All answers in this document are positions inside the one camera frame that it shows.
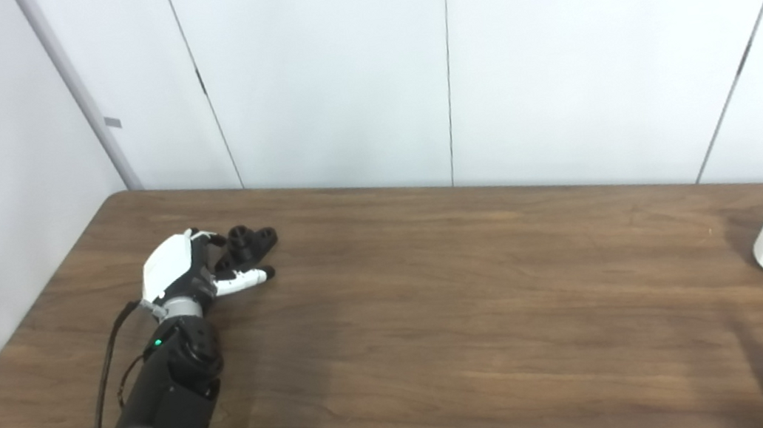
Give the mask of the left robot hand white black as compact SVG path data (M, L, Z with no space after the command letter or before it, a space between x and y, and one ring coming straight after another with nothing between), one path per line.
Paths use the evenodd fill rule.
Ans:
M217 298L232 296L274 277L262 261L278 234L235 225L220 234L189 228L162 242L142 271L140 304L157 323L182 316L203 317Z

